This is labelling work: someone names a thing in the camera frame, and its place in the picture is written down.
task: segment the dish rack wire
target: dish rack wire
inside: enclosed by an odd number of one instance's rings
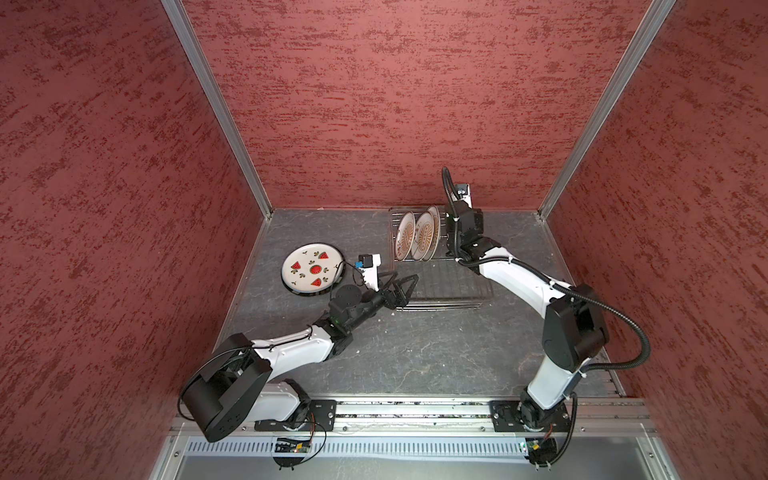
[[[406,258],[398,261],[395,256],[397,228],[405,214],[413,212],[418,220],[429,206],[392,207],[389,209],[389,270],[397,270],[398,277],[418,274],[419,282],[407,307],[402,310],[454,310],[479,308],[493,299],[493,283],[476,275],[469,268],[455,262],[448,252],[448,229],[445,225],[445,208],[438,205],[440,213],[440,238],[435,255],[430,261]]]

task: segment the dish rack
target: dish rack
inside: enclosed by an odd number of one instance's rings
[[[454,310],[479,308],[493,299],[491,280],[476,275],[469,268],[455,262],[448,252],[448,229],[445,225],[445,208],[437,206],[440,213],[440,238],[437,250],[430,261],[407,258],[398,261],[395,256],[397,228],[405,214],[413,212],[418,220],[428,206],[392,207],[389,209],[389,270],[397,270],[398,278],[418,274],[419,282],[407,307],[402,310]]]

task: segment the gray stone surface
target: gray stone surface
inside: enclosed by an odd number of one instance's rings
[[[289,292],[280,281],[285,256],[306,243],[324,242],[347,258],[380,252],[386,262],[388,222],[387,210],[278,210],[225,333],[266,339],[305,328],[327,307],[328,296]],[[486,212],[485,234],[547,274],[565,277],[532,212]],[[476,310],[382,310],[355,330],[342,355],[288,376],[310,395],[517,395],[543,358],[543,320],[507,290],[495,286],[494,292],[494,299]],[[590,375],[578,392],[607,395],[604,378]]]

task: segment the metal bracket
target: metal bracket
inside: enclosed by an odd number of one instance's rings
[[[310,403],[310,409],[306,413],[306,417],[309,418],[312,414],[315,415],[315,422],[319,423],[326,432],[333,431],[333,424],[336,422],[336,400],[312,400]],[[311,423],[305,423],[297,430],[291,430],[288,428],[287,422],[278,422],[277,420],[260,420],[253,426],[253,430],[256,432],[308,432],[311,427]]]
[[[527,430],[518,419],[517,411],[519,405],[520,402],[518,400],[492,400],[488,402],[488,406],[491,409],[491,421],[493,422],[493,429],[495,432],[531,433],[531,431]],[[571,426],[571,417],[568,415],[564,403],[561,403],[559,407],[555,409],[555,414],[552,418],[556,419],[556,421],[552,422],[553,433],[565,433],[568,431],[568,428]]]

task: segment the red textured wall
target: red textured wall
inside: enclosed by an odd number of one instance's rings
[[[3,2],[0,71],[0,478],[144,480],[260,214],[160,2]]]
[[[678,0],[551,216],[683,478],[768,478],[768,3]],[[609,353],[637,340],[613,329]]]
[[[538,208],[649,0],[187,0],[277,207]]]

